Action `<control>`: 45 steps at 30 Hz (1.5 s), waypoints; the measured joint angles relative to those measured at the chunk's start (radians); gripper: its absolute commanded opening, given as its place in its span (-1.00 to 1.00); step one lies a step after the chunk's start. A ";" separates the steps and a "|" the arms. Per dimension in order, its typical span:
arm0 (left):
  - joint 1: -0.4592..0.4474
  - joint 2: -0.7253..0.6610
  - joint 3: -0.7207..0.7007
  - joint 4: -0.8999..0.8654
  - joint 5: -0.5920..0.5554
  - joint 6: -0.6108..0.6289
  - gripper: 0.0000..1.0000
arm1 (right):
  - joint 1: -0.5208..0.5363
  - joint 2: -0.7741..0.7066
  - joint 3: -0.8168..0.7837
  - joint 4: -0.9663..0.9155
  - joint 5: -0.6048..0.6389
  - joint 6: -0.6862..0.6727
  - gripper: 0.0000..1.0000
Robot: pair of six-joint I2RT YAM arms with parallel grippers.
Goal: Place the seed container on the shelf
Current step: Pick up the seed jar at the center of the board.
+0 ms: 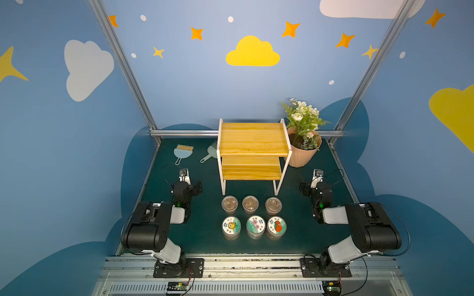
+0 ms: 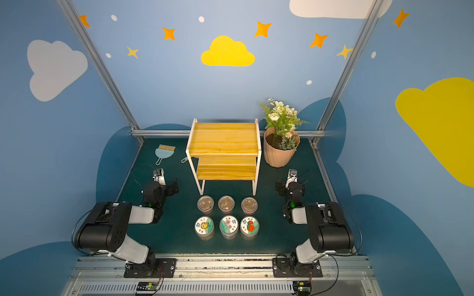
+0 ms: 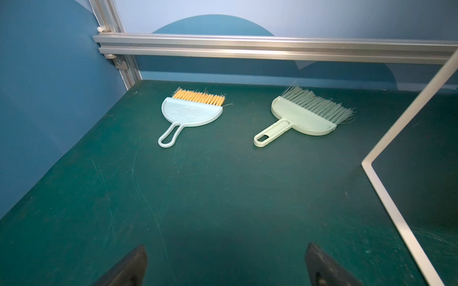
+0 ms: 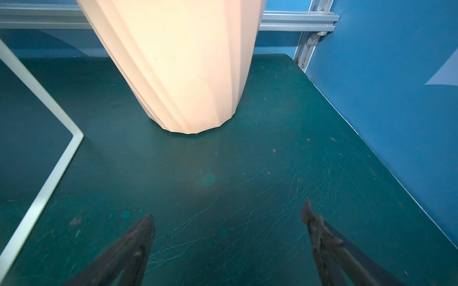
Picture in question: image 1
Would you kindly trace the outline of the strawberry label seed jar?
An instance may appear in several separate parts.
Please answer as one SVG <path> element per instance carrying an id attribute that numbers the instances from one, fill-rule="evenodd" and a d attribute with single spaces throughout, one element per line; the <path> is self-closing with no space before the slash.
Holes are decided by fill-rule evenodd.
<path id="1" fill-rule="evenodd" d="M 270 240 L 280 240 L 288 229 L 286 221 L 278 216 L 270 217 L 266 226 L 266 235 Z"/>

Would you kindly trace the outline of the sunflower label seed jar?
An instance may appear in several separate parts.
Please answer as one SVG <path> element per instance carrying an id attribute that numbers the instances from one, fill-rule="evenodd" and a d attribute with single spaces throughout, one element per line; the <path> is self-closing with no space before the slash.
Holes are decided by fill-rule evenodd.
<path id="1" fill-rule="evenodd" d="M 241 222 L 237 217 L 227 217 L 222 222 L 222 232 L 225 239 L 233 241 L 238 239 L 241 233 Z"/>

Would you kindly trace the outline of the pink flower label seed jar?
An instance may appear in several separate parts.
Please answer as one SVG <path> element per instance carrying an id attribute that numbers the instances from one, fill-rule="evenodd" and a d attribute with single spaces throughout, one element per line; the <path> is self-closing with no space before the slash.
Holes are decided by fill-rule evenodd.
<path id="1" fill-rule="evenodd" d="M 265 233 L 266 223 L 265 220 L 257 215 L 253 215 L 248 218 L 246 222 L 247 235 L 252 240 L 260 239 Z"/>

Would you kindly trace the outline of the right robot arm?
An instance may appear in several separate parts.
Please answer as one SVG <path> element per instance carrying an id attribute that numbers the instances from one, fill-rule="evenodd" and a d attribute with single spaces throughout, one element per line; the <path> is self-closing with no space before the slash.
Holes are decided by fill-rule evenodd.
<path id="1" fill-rule="evenodd" d="M 320 224 L 346 224 L 350 235 L 337 244 L 327 247 L 319 258 L 321 268 L 342 267 L 366 255 L 402 246 L 402 237 L 378 202 L 349 203 L 332 206 L 332 185 L 301 182 L 299 190 L 312 201 L 312 216 Z"/>

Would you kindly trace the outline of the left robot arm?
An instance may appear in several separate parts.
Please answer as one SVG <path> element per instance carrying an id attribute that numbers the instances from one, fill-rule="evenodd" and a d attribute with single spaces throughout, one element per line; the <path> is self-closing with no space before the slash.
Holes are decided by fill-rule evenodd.
<path id="1" fill-rule="evenodd" d="M 170 202 L 140 202 L 121 234 L 121 244 L 130 252 L 150 255 L 164 265 L 181 265 L 184 252 L 169 238 L 172 224 L 185 224 L 194 196 L 202 193 L 202 182 L 176 182 Z"/>

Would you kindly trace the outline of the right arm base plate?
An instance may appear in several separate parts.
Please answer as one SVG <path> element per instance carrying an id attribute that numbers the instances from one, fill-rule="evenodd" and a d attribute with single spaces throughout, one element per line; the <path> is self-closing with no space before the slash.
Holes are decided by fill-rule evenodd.
<path id="1" fill-rule="evenodd" d="M 304 278 L 351 278 L 352 274 L 348 264 L 335 264 L 313 257 L 300 258 L 300 268 Z"/>

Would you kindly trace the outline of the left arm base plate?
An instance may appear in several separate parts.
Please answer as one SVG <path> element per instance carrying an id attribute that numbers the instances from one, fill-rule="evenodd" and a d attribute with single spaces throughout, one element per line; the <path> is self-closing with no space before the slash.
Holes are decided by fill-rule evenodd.
<path id="1" fill-rule="evenodd" d="M 185 259 L 177 264 L 167 264 L 157 261 L 153 278 L 202 278 L 204 259 Z"/>

